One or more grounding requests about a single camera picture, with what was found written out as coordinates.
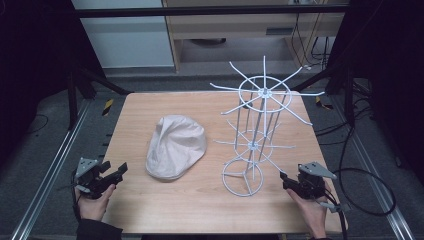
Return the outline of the white cabinet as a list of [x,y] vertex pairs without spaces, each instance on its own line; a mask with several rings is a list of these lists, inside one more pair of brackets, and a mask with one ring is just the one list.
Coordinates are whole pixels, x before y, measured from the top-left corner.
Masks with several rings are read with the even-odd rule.
[[[72,0],[76,10],[155,8],[161,0]],[[173,67],[163,16],[83,18],[81,20],[104,69]]]

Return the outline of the person's left hand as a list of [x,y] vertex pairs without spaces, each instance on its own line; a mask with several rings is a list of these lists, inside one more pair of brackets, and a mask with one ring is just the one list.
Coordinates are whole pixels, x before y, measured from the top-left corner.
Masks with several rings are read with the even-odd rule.
[[89,199],[82,196],[79,189],[75,189],[75,196],[79,214],[82,219],[101,221],[107,210],[109,199],[115,191],[116,186],[111,184],[98,199]]

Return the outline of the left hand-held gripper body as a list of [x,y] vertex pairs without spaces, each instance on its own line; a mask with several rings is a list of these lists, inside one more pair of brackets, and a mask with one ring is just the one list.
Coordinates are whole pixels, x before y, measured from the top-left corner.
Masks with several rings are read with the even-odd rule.
[[106,177],[101,177],[98,160],[81,158],[79,160],[74,180],[76,187],[82,194],[90,199],[98,199],[111,185],[106,182]]

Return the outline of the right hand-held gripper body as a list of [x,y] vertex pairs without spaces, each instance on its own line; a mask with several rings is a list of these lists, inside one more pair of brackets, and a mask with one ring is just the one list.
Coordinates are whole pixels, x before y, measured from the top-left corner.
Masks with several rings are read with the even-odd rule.
[[294,191],[303,199],[317,199],[325,195],[325,178],[337,176],[318,162],[298,165],[298,183]]

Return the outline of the person's right hand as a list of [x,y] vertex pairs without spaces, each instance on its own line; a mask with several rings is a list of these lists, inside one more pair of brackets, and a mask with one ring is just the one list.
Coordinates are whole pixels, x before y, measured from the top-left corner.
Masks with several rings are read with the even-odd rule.
[[292,189],[287,189],[287,193],[297,204],[310,236],[314,240],[325,240],[327,238],[325,229],[327,209],[321,205],[321,202],[327,203],[327,198],[303,199]]

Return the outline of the white wire hat rack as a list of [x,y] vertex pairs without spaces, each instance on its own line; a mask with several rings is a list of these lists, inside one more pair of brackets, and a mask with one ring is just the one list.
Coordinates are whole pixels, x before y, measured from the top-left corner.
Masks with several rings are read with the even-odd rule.
[[227,122],[234,131],[227,144],[235,156],[224,164],[221,173],[224,187],[236,196],[250,197],[261,190],[265,177],[261,166],[273,165],[273,152],[283,148],[274,142],[283,116],[311,124],[294,110],[295,102],[304,95],[290,89],[290,79],[268,75],[267,66],[263,65],[260,75],[245,75],[236,87],[217,87],[236,96],[236,106],[224,112],[235,116]]

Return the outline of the black metal stand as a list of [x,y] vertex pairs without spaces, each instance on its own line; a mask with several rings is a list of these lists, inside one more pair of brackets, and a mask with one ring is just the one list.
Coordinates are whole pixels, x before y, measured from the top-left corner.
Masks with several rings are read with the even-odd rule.
[[119,95],[130,94],[129,90],[125,90],[114,83],[84,67],[73,65],[67,75],[67,92],[69,103],[69,126],[68,129],[72,130],[78,120],[78,106],[76,92],[80,91],[85,99],[94,99],[97,92],[92,86],[91,82],[101,84],[102,86],[112,90]]
[[353,104],[353,67],[349,63],[336,63],[325,70],[315,74],[303,83],[293,87],[294,91],[303,91],[308,86],[329,78],[329,82],[325,88],[327,94],[333,95],[344,89],[344,117],[347,123],[355,126],[354,104]]

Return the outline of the beige cap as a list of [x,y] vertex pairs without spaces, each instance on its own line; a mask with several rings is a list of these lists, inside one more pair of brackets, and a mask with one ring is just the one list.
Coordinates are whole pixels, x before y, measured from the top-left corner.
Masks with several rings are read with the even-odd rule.
[[149,175],[164,181],[180,178],[207,150],[205,129],[184,115],[167,115],[156,124],[146,159]]

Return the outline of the black horizontal frame bar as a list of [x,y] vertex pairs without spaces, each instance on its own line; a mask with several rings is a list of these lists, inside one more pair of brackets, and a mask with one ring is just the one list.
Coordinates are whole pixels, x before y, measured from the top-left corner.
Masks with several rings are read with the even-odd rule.
[[258,6],[201,6],[122,9],[74,10],[80,18],[106,17],[154,17],[154,16],[202,16],[243,14],[291,14],[291,13],[338,13],[350,9],[349,4],[324,5],[258,5]]

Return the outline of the aluminium floor rail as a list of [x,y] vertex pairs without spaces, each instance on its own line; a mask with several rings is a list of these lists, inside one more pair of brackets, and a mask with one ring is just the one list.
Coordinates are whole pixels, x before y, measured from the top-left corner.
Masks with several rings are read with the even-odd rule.
[[353,152],[356,154],[356,159],[360,165],[359,168],[351,168],[343,166],[343,158],[339,161],[337,167],[339,174],[340,187],[343,188],[342,175],[350,172],[363,174],[370,184],[370,187],[378,200],[379,206],[383,210],[384,217],[394,232],[397,240],[416,240],[407,221],[405,220],[401,210],[398,207],[394,191],[383,180],[383,177],[372,163],[370,155],[367,153],[363,141],[355,132],[355,129],[349,124],[345,126],[348,133],[346,143],[351,143]]
[[58,177],[58,174],[68,157],[68,154],[73,146],[73,143],[83,125],[87,112],[90,108],[91,100],[83,100],[81,109],[77,113],[75,125],[66,132],[66,135],[54,156],[42,182],[30,202],[25,214],[14,229],[9,240],[27,240],[31,230],[40,215],[40,212],[53,188],[53,185]]

